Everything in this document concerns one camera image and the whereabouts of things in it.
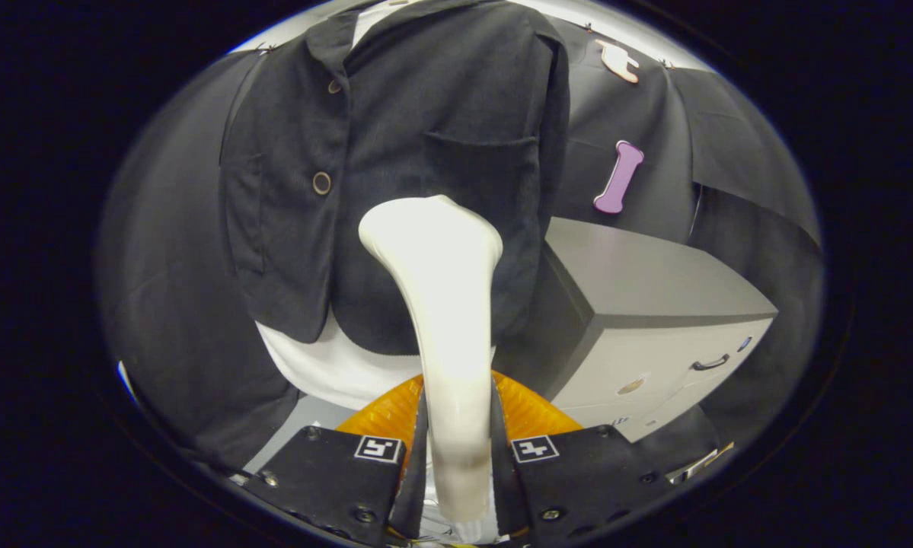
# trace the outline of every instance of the jacket collar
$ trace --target jacket collar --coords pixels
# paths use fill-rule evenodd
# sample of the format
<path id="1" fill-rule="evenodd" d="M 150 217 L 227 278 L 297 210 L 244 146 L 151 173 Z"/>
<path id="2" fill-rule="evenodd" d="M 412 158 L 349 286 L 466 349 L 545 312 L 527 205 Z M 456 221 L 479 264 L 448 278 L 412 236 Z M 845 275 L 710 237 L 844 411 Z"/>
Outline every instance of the jacket collar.
<path id="1" fill-rule="evenodd" d="M 362 40 L 358 42 L 355 49 L 352 49 L 351 41 L 355 36 L 358 15 L 379 1 L 381 0 L 359 4 L 348 11 L 331 15 L 327 20 L 309 28 L 306 33 L 306 41 L 311 56 L 323 63 L 330 72 L 344 76 L 344 62 L 349 53 L 359 51 L 372 40 L 373 36 L 405 24 L 405 22 L 424 18 L 426 15 L 494 0 L 420 0 L 411 6 L 405 6 L 401 10 L 395 11 L 389 17 L 374 24 L 374 27 L 370 28 L 365 36 L 362 36 Z"/>

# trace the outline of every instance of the jacket sleeve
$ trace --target jacket sleeve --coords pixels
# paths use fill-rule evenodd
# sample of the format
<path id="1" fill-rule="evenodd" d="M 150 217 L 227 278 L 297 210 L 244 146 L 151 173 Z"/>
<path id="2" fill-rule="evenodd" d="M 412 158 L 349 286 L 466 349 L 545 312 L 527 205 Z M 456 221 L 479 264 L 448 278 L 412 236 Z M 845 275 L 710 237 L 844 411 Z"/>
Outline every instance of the jacket sleeve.
<path id="1" fill-rule="evenodd" d="M 541 200 L 538 218 L 541 239 L 547 233 L 554 210 L 554 197 L 561 185 L 564 152 L 567 148 L 568 117 L 571 108 L 571 93 L 568 89 L 568 56 L 557 31 L 547 25 L 547 31 L 539 31 L 543 41 L 551 47 L 554 58 L 547 78 L 547 96 L 544 99 L 544 113 L 541 119 L 539 138 L 539 162 L 541 170 Z"/>

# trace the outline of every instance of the pin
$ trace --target pin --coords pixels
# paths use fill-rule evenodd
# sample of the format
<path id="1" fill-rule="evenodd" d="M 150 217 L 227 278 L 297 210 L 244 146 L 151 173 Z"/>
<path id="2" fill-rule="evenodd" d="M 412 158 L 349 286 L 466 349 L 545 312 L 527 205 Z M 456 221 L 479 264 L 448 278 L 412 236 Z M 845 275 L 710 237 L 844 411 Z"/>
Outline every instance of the pin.
<path id="1" fill-rule="evenodd" d="M 606 214 L 617 214 L 622 211 L 622 198 L 626 195 L 629 182 L 636 173 L 636 167 L 645 159 L 642 151 L 626 140 L 615 143 L 615 151 L 619 154 L 612 169 L 612 177 L 608 178 L 605 190 L 595 197 L 595 209 Z"/>
<path id="2" fill-rule="evenodd" d="M 631 58 L 629 52 L 624 51 L 624 49 L 615 44 L 609 44 L 609 42 L 601 40 L 596 40 L 595 42 L 602 46 L 602 62 L 605 63 L 609 70 L 618 74 L 626 82 L 631 84 L 638 83 L 638 76 L 629 70 L 629 65 L 638 69 L 638 61 Z"/>

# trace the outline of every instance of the grey filing cabinet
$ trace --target grey filing cabinet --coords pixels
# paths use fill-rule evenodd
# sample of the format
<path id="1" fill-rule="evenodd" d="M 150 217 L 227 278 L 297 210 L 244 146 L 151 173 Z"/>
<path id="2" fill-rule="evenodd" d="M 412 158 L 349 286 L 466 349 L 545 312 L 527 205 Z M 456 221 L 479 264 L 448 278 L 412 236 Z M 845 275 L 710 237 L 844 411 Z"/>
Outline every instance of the grey filing cabinet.
<path id="1" fill-rule="evenodd" d="M 494 368 L 582 426 L 629 441 L 720 385 L 777 309 L 709 253 L 634 232 L 552 218 L 525 329 Z"/>

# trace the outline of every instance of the jacket pocket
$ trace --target jacket pocket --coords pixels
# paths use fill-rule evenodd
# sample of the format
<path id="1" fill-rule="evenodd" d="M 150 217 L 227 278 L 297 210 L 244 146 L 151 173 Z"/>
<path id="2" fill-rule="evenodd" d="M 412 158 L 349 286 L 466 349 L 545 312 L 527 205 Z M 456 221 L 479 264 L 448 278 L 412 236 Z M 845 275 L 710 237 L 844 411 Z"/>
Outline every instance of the jacket pocket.
<path id="1" fill-rule="evenodd" d="M 263 272 L 262 154 L 230 159 L 222 165 L 226 235 L 237 270 Z"/>
<path id="2" fill-rule="evenodd" d="M 537 221 L 537 138 L 466 142 L 426 132 L 424 145 L 424 196 L 448 196 L 483 216 L 504 239 L 522 223 Z"/>
<path id="3" fill-rule="evenodd" d="M 515 332 L 526 320 L 540 256 L 538 139 L 463 142 L 424 136 L 422 191 L 443 194 L 497 229 L 504 253 L 493 271 L 491 329 Z"/>

